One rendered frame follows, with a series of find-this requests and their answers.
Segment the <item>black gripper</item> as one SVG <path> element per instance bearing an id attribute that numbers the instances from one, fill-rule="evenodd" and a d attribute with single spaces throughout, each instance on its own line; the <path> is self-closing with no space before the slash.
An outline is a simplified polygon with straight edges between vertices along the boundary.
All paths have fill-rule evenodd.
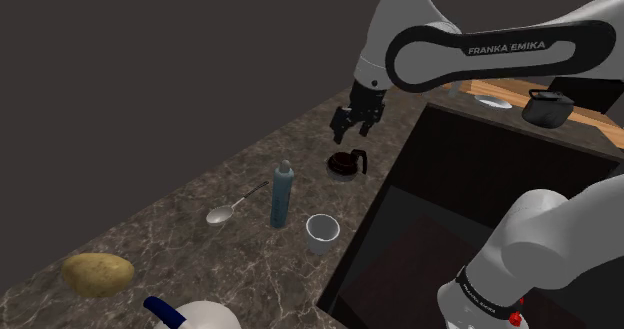
<path id="1" fill-rule="evenodd" d="M 341 144 L 346 131 L 357 122 L 362 122 L 359 134 L 366 137 L 382 117 L 385 94 L 386 90 L 370 89 L 355 80 L 349 94 L 348 107 L 338 106 L 330 122 L 333 141 Z"/>

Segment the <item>dark glass coffee pot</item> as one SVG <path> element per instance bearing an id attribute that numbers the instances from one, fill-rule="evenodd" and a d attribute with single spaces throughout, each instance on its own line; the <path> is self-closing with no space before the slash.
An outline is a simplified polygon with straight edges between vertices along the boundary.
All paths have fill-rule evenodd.
<path id="1" fill-rule="evenodd" d="M 368 157 L 361 149 L 350 152 L 336 152 L 326 161 L 328 175 L 337 181 L 348 182 L 359 174 L 367 174 Z"/>

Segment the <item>blue spray bottle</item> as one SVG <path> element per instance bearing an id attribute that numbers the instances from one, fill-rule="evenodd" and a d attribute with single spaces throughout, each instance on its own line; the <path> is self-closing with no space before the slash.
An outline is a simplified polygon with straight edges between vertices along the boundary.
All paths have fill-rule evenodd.
<path id="1" fill-rule="evenodd" d="M 274 228 L 282 228 L 286 224 L 293 180 L 291 163 L 282 160 L 273 174 L 270 225 Z"/>

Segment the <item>dark sink basin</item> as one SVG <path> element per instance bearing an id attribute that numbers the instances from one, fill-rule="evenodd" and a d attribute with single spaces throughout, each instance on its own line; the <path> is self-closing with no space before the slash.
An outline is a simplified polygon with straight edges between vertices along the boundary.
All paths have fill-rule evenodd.
<path id="1" fill-rule="evenodd" d="M 428 104 L 318 306 L 348 329 L 444 329 L 437 289 L 517 197 L 572 196 L 621 171 L 624 152 L 595 127 L 546 130 L 515 108 Z"/>

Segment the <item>white cup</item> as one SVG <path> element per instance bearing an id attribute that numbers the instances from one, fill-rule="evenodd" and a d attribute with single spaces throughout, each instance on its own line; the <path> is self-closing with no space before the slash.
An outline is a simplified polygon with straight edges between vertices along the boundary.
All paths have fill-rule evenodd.
<path id="1" fill-rule="evenodd" d="M 338 221 L 327 214 L 310 216 L 305 228 L 308 249 L 316 255 L 327 253 L 341 232 Z"/>

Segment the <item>white plate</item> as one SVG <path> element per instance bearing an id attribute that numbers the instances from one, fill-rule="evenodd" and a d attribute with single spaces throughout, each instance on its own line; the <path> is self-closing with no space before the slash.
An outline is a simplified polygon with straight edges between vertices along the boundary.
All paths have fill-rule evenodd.
<path id="1" fill-rule="evenodd" d="M 480 105 L 494 110 L 508 110 L 512 108 L 509 102 L 490 95 L 475 95 L 474 99 Z"/>

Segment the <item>silver spoon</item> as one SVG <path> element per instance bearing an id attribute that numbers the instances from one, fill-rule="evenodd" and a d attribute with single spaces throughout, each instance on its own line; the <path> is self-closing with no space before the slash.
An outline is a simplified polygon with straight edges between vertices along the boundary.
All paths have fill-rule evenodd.
<path id="1" fill-rule="evenodd" d="M 234 214 L 235 208 L 245 199 L 250 197 L 253 193 L 258 191 L 259 189 L 267 186 L 269 184 L 268 181 L 264 181 L 261 184 L 257 185 L 244 195 L 242 195 L 236 202 L 230 205 L 222 205 L 219 207 L 215 207 L 211 209 L 206 215 L 206 222 L 211 226 L 221 225 L 227 222 Z"/>

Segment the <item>black kettle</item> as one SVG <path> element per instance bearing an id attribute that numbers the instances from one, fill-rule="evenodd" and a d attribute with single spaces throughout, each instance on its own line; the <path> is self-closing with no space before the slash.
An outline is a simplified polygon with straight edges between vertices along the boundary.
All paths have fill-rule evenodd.
<path id="1" fill-rule="evenodd" d="M 574 109 L 574 101 L 560 91 L 530 89 L 529 96 L 530 100 L 522 110 L 522 118 L 541 128 L 560 127 Z"/>

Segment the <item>brown potato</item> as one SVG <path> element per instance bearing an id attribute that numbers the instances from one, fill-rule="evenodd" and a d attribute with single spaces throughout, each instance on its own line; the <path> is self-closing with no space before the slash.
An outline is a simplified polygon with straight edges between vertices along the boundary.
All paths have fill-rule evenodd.
<path id="1" fill-rule="evenodd" d="M 67 258 L 61 274 L 79 296 L 111 297 L 124 290 L 135 268 L 126 259 L 109 253 L 81 253 Z"/>

